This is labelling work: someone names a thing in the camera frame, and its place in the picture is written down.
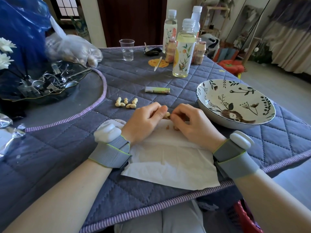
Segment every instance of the person's left hand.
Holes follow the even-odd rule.
[[[161,106],[158,102],[136,109],[122,128],[121,135],[130,141],[131,145],[143,141],[152,133],[166,112],[167,106]]]

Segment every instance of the clear plastic cup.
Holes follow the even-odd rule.
[[[134,42],[132,39],[121,39],[119,41],[125,61],[132,61],[134,59]]]

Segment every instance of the leg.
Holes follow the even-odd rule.
[[[116,224],[115,233],[162,233],[162,211]]]
[[[206,233],[203,216],[194,200],[163,211],[163,233]]]

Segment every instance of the bottle cap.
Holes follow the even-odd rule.
[[[194,19],[184,19],[183,21],[183,28],[194,28],[195,20]]]
[[[169,10],[169,13],[168,13],[169,16],[174,16],[175,18],[176,14],[177,14],[177,10]]]
[[[194,6],[192,12],[201,13],[202,7],[201,6]]]

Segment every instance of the blue quilted table cover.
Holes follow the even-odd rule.
[[[105,48],[102,52],[103,61],[94,70],[103,81],[102,96],[70,118],[27,128],[26,136],[14,140],[10,152],[0,159],[0,231],[87,159],[96,147],[93,132],[100,124],[131,117],[134,110],[115,107],[118,97],[129,101],[138,98],[138,107],[157,101],[172,112],[180,103],[198,107],[196,87],[207,79],[239,81],[207,57],[201,65],[190,67],[188,77],[175,78],[172,65],[154,72],[148,61],[159,56],[145,56],[143,47],[135,47],[131,62],[122,60],[120,48]],[[170,88],[170,94],[145,93],[145,86]],[[243,130],[255,142],[248,153],[271,177],[311,156],[311,127],[278,104],[274,106],[276,117],[271,122]],[[232,132],[216,127],[225,136]],[[81,233],[96,232],[194,198],[200,197],[201,202],[216,208],[227,208],[242,197],[233,181],[220,174],[220,186],[189,191],[121,176],[121,171],[113,170],[103,184]]]

